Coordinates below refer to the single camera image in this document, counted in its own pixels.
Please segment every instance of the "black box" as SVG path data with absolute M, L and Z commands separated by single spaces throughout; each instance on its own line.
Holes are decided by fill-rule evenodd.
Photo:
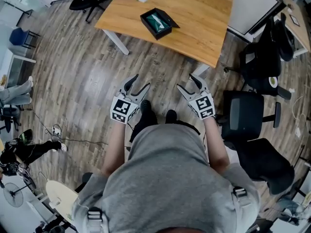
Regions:
M 169 27 L 166 29 L 161 30 L 160 32 L 154 31 L 153 27 L 149 24 L 146 17 L 152 15 L 153 13 L 157 12 L 157 14 L 161 17 L 163 21 L 165 21 Z M 180 28 L 176 22 L 163 10 L 154 8 L 152 10 L 147 11 L 146 13 L 140 15 L 140 19 L 142 23 L 146 26 L 146 28 L 150 31 L 150 33 L 155 37 L 156 40 L 166 36 L 167 34 L 172 32 L 172 27 Z

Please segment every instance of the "blue chair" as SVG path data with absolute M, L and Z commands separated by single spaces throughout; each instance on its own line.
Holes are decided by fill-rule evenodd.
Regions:
M 35 46 L 29 45 L 26 43 L 28 36 L 36 37 L 40 36 L 37 33 L 34 33 L 30 30 L 23 31 L 21 28 L 14 29 L 10 36 L 10 42 L 14 46 L 22 46 L 27 49 L 35 48 Z

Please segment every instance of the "buckle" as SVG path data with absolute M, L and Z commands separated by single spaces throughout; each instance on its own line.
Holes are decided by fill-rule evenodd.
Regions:
M 233 194 L 239 199 L 247 196 L 247 191 L 242 187 L 236 186 L 233 188 Z
M 102 222 L 103 221 L 102 215 L 103 215 L 103 212 L 98 207 L 92 207 L 87 212 L 88 220 L 92 220 L 92 221 L 96 221 L 96 222 Z

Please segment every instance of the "backpack strap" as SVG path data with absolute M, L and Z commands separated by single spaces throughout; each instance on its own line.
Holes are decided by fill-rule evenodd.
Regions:
M 108 221 L 103 212 L 98 207 L 92 207 L 87 212 L 87 232 L 88 233 L 109 233 Z
M 237 233 L 245 233 L 243 215 L 246 214 L 246 208 L 251 204 L 251 200 L 247 196 L 247 191 L 239 186 L 233 188 L 232 200 L 237 214 Z

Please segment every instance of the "white round table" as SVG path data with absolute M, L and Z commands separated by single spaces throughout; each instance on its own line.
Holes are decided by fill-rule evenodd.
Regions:
M 65 220 L 72 224 L 71 209 L 78 194 L 57 181 L 48 181 L 45 188 L 51 207 L 54 207 Z

